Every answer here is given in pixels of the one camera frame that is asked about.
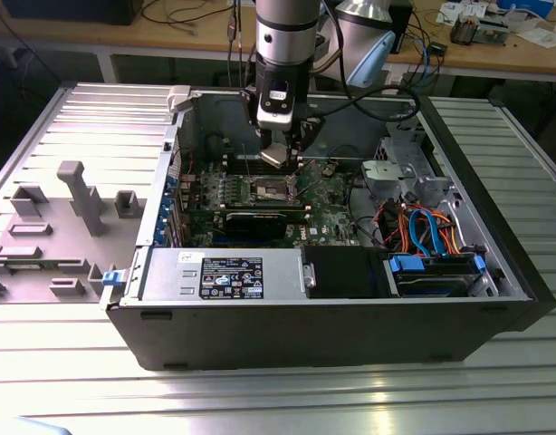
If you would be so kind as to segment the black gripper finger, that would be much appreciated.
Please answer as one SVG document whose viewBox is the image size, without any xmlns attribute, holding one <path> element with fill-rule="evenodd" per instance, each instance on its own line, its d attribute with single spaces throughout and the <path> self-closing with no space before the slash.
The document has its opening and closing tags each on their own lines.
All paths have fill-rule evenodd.
<svg viewBox="0 0 556 435">
<path fill-rule="evenodd" d="M 294 121 L 290 131 L 290 148 L 298 153 L 306 151 L 316 141 L 324 124 L 322 116 Z"/>
<path fill-rule="evenodd" d="M 240 92 L 241 103 L 248 123 L 254 128 L 256 135 L 260 139 L 260 147 L 267 148 L 272 143 L 272 132 L 260 126 L 257 120 L 258 99 L 255 90 L 246 88 Z"/>
</svg>

